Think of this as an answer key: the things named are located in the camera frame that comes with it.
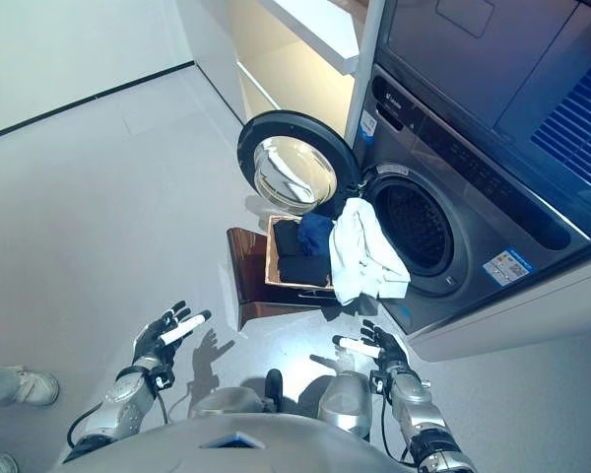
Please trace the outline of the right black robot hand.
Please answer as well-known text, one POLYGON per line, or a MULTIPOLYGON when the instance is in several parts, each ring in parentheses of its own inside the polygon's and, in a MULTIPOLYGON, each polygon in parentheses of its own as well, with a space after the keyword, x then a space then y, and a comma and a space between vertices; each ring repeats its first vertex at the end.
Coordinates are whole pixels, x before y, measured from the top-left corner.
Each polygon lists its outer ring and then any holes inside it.
POLYGON ((332 342, 339 348, 371 358, 383 372, 410 368, 405 351, 391 333, 371 320, 364 320, 360 334, 360 339, 334 335, 332 342))

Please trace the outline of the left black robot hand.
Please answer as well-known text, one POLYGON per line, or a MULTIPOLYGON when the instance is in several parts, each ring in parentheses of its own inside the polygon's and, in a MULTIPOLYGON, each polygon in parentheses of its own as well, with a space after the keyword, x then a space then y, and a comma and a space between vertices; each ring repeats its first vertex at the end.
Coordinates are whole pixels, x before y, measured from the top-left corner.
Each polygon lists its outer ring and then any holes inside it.
POLYGON ((136 365, 141 359, 155 359, 171 367, 182 341, 211 317, 212 313, 207 309, 192 313, 186 301, 174 304, 137 336, 132 364, 136 365))

